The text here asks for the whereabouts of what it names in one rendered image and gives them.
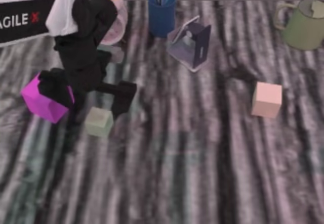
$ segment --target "pencil holder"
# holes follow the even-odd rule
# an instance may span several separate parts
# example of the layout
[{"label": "pencil holder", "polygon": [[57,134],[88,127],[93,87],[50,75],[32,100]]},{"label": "pencil holder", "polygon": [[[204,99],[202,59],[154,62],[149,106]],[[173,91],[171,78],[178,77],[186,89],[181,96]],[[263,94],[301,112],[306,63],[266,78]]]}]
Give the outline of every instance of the pencil holder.
[{"label": "pencil holder", "polygon": [[155,37],[166,38],[175,28],[177,0],[161,0],[161,5],[156,0],[147,2],[149,31]]}]

